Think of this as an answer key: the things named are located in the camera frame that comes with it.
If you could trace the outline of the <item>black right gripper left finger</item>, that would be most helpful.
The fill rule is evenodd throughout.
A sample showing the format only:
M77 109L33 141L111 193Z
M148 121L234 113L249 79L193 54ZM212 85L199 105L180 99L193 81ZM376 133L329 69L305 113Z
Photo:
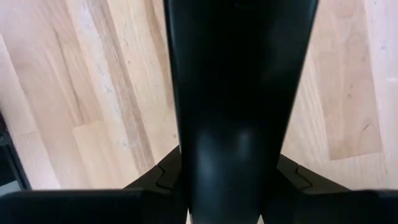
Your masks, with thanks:
M176 147L125 187L135 198L119 218L127 224L186 224L188 207L183 195L181 168L180 148Z

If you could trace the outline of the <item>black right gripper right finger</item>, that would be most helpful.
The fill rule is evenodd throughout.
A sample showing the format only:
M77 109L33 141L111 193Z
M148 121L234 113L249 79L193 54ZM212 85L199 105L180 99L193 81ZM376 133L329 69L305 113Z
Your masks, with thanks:
M348 188L281 155L260 221L263 224L293 224L296 206L308 194L347 191Z

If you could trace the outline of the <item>black table frame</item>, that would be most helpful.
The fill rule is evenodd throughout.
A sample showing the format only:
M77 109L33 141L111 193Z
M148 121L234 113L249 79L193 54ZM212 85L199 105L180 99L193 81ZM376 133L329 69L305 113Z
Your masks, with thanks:
M0 187L5 186L16 190L32 189L0 113Z

